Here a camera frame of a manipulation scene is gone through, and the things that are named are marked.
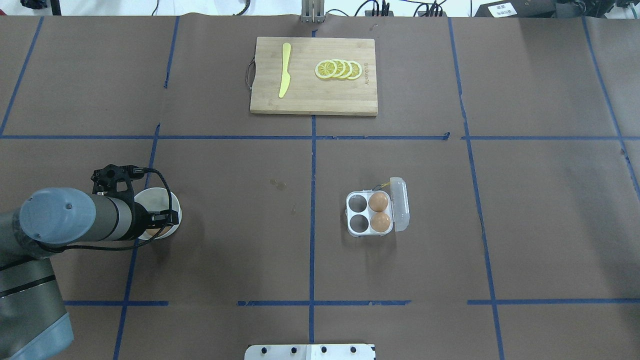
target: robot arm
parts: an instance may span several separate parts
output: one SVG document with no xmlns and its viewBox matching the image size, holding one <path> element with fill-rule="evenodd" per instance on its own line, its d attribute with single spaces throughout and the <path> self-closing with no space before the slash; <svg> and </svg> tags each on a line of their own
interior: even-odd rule
<svg viewBox="0 0 640 360">
<path fill-rule="evenodd" d="M 151 212 L 134 201 L 131 181 L 149 172 L 163 180 L 169 209 Z M 108 165 L 94 171 L 91 179 L 91 194 L 45 188 L 19 209 L 0 214 L 0 359 L 46 359 L 73 340 L 49 256 L 67 249 L 129 250 L 178 224 L 166 181 L 155 169 Z M 126 189 L 118 191 L 118 183 L 125 183 Z M 159 230 L 130 247 L 72 245 L 134 240 L 147 229 Z"/>
</svg>

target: blue tape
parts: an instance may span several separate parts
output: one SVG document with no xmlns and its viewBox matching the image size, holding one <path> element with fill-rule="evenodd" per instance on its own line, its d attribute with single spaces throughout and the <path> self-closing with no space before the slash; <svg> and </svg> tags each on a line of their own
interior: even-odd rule
<svg viewBox="0 0 640 360">
<path fill-rule="evenodd" d="M 250 300 L 238 306 L 309 306 L 307 300 Z M 314 306 L 406 306 L 411 300 L 314 300 Z"/>
<path fill-rule="evenodd" d="M 171 73 L 171 64 L 173 62 L 173 50 L 175 49 L 175 38 L 178 36 L 178 25 L 180 17 L 175 17 L 175 25 L 173 25 L 173 38 L 171 39 L 171 50 L 169 51 L 169 60 L 166 62 L 166 78 L 164 79 L 164 88 L 169 87 L 169 74 Z"/>
<path fill-rule="evenodd" d="M 484 245 L 484 265 L 486 267 L 486 277 L 489 284 L 489 294 L 492 300 L 492 312 L 493 312 L 493 326 L 495 327 L 495 338 L 498 345 L 498 355 L 500 360 L 504 360 L 504 348 L 502 346 L 502 331 L 500 330 L 500 319 L 498 317 L 498 306 L 495 303 L 495 289 L 493 287 L 493 274 L 491 270 L 491 259 L 489 257 L 489 246 L 486 241 L 486 230 L 484 228 L 484 216 L 482 214 L 482 204 L 480 203 L 480 191 L 478 189 L 477 177 L 476 177 L 476 164 L 474 162 L 473 149 L 471 148 L 471 139 L 469 133 L 469 124 L 467 122 L 467 112 L 465 111 L 465 105 L 462 101 L 462 81 L 460 78 L 460 67 L 458 66 L 458 54 L 456 52 L 456 41 L 453 33 L 453 24 L 451 18 L 447 18 L 449 22 L 449 36 L 451 37 L 451 51 L 453 53 L 453 65 L 456 70 L 456 82 L 458 83 L 458 97 L 460 98 L 460 111 L 462 112 L 462 118 L 465 125 L 465 136 L 467 141 L 467 152 L 469 156 L 469 165 L 471 167 L 471 180 L 474 184 L 474 193 L 476 196 L 476 209 L 478 217 L 480 219 L 480 226 L 482 229 L 482 241 Z"/>
<path fill-rule="evenodd" d="M 160 124 L 156 126 L 156 132 L 154 133 L 154 143 L 153 145 L 151 145 L 151 156 L 149 157 L 148 168 L 154 167 L 154 160 L 156 158 L 156 147 L 158 145 L 159 135 L 160 135 Z M 149 179 L 151 179 L 151 173 L 148 173 L 147 178 L 145 179 L 145 189 L 149 188 Z"/>
<path fill-rule="evenodd" d="M 619 140 L 616 136 L 470 136 L 470 140 Z"/>
<path fill-rule="evenodd" d="M 374 135 L 374 136 L 367 136 L 367 135 L 338 135 L 338 136 L 332 136 L 332 135 L 323 135 L 323 136 L 317 136 L 316 138 L 318 140 L 448 140 L 449 136 L 451 135 L 451 133 L 445 133 L 444 135 L 440 135 L 440 136 L 404 136 L 404 135 Z"/>
<path fill-rule="evenodd" d="M 324 135 L 316 140 L 448 140 L 450 133 L 435 136 L 365 136 Z M 1 135 L 0 139 L 14 140 L 153 140 L 153 135 Z M 159 135 L 162 140 L 312 140 L 308 135 Z M 631 139 L 640 140 L 640 136 Z"/>
<path fill-rule="evenodd" d="M 238 306 L 309 306 L 307 300 L 257 300 L 239 301 Z"/>
<path fill-rule="evenodd" d="M 272 135 L 162 135 L 163 140 L 311 140 L 311 136 Z"/>
<path fill-rule="evenodd" d="M 468 300 L 467 305 L 640 304 L 640 299 L 502 299 Z"/>
<path fill-rule="evenodd" d="M 627 147 L 625 145 L 625 141 L 622 138 L 622 133 L 620 131 L 620 126 L 618 125 L 618 119 L 616 118 L 616 114 L 613 111 L 613 106 L 611 106 L 611 100 L 609 99 L 609 93 L 607 91 L 607 87 L 604 85 L 604 80 L 602 79 L 602 74 L 600 73 L 600 66 L 598 66 L 598 60 L 596 60 L 595 53 L 593 52 L 593 45 L 591 44 L 591 36 L 589 35 L 589 28 L 587 27 L 587 20 L 583 16 L 582 17 L 582 27 L 584 28 L 584 36 L 587 39 L 587 45 L 589 46 L 589 54 L 591 55 L 591 61 L 593 61 L 593 66 L 596 70 L 596 75 L 598 77 L 598 82 L 600 83 L 600 88 L 602 89 L 602 93 L 604 95 L 605 102 L 607 103 L 607 108 L 609 109 L 609 114 L 611 115 L 611 120 L 613 121 L 613 127 L 616 130 L 616 134 L 618 135 L 618 139 L 620 140 L 620 147 L 625 155 L 625 162 L 627 163 L 627 170 L 629 171 L 629 175 L 631 176 L 631 181 L 634 184 L 634 189 L 636 190 L 636 197 L 638 201 L 640 201 L 640 186 L 638 186 L 638 180 L 636 177 L 636 172 L 634 172 L 634 167 L 631 164 L 631 160 L 629 159 L 629 155 L 627 152 Z"/>
<path fill-rule="evenodd" d="M 18 80 L 15 82 L 15 87 L 13 88 L 11 99 L 9 99 L 9 105 L 6 107 L 4 118 L 2 120 L 2 124 L 0 125 L 0 135 L 4 133 L 4 128 L 6 127 L 6 123 L 7 121 L 9 121 L 9 114 L 11 113 L 13 102 L 15 101 L 15 97 L 18 95 L 18 90 L 20 89 L 20 84 L 22 83 L 22 77 L 24 76 L 24 73 L 27 70 L 27 64 L 29 64 L 29 59 L 31 58 L 31 54 L 33 53 L 33 48 L 36 46 L 36 40 L 38 40 L 38 35 L 40 34 L 40 29 L 42 29 L 43 21 L 44 21 L 44 16 L 41 16 L 40 21 L 38 21 L 38 27 L 36 28 L 36 32 L 33 34 L 33 39 L 31 39 L 31 46 L 29 46 L 29 51 L 27 52 L 27 56 L 24 59 L 24 63 L 22 64 L 22 69 L 20 70 L 20 74 L 18 75 Z"/>
<path fill-rule="evenodd" d="M 150 135 L 1 135 L 14 140 L 150 140 Z"/>
<path fill-rule="evenodd" d="M 156 126 L 156 133 L 154 134 L 154 143 L 151 146 L 151 154 L 149 155 L 149 166 L 150 168 L 154 165 L 154 160 L 156 157 L 156 147 L 158 143 L 158 136 L 160 134 L 160 124 Z M 145 183 L 145 189 L 148 186 L 147 177 Z M 138 239 L 136 239 L 133 243 L 134 245 L 138 244 Z M 136 268 L 136 257 L 138 256 L 138 248 L 134 248 L 131 252 L 131 262 L 129 263 L 129 273 L 127 274 L 127 286 L 124 291 L 124 304 L 122 305 L 122 312 L 120 313 L 120 325 L 118 325 L 118 334 L 116 336 L 116 345 L 113 350 L 113 360 L 118 360 L 118 356 L 120 354 L 120 344 L 122 343 L 122 333 L 124 332 L 124 323 L 127 318 L 127 307 L 129 303 L 129 295 L 131 294 L 131 284 L 133 283 L 133 273 Z"/>
<path fill-rule="evenodd" d="M 411 300 L 316 300 L 317 306 L 406 306 Z"/>
<path fill-rule="evenodd" d="M 124 330 L 124 320 L 127 318 L 127 306 L 122 306 L 120 312 L 120 325 L 118 326 L 118 335 L 116 336 L 116 345 L 113 349 L 113 360 L 118 360 L 120 356 L 120 345 L 122 344 L 122 332 Z"/>
<path fill-rule="evenodd" d="M 311 115 L 311 214 L 309 226 L 309 343 L 314 343 L 316 299 L 316 116 Z"/>
<path fill-rule="evenodd" d="M 168 301 L 67 300 L 65 306 L 169 306 Z"/>
</svg>

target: cutting board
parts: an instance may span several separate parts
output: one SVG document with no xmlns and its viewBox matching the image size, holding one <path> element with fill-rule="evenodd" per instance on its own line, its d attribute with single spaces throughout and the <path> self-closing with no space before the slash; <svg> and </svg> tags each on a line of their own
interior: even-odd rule
<svg viewBox="0 0 640 360">
<path fill-rule="evenodd" d="M 291 83 L 280 92 L 282 44 L 291 44 Z M 334 58 L 357 61 L 363 67 L 355 80 L 319 79 L 316 65 Z M 373 39 L 259 37 L 255 46 L 255 79 L 251 112 L 263 114 L 378 114 L 376 45 Z"/>
</svg>

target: yellow knife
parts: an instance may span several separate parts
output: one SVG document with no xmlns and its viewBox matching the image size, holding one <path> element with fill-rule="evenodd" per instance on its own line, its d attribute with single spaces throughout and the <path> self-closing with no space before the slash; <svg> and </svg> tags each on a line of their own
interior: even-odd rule
<svg viewBox="0 0 640 360">
<path fill-rule="evenodd" d="M 282 44 L 282 79 L 280 79 L 280 94 L 279 98 L 282 99 L 284 94 L 287 93 L 289 88 L 289 82 L 291 81 L 291 75 L 287 72 L 289 68 L 289 57 L 291 55 L 291 44 L 286 42 Z"/>
</svg>

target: cutting board handle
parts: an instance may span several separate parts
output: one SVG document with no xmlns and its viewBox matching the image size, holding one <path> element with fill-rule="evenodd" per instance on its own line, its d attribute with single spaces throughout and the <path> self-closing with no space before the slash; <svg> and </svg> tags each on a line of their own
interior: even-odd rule
<svg viewBox="0 0 640 360">
<path fill-rule="evenodd" d="M 250 76 L 252 65 L 253 65 L 253 79 L 249 84 L 249 76 Z M 253 80 L 255 80 L 255 56 L 253 57 L 253 59 L 251 59 L 251 62 L 249 63 L 249 65 L 247 65 L 246 75 L 244 76 L 244 82 L 246 83 L 246 86 L 249 88 L 249 91 L 251 91 L 251 89 L 253 88 Z"/>
</svg>

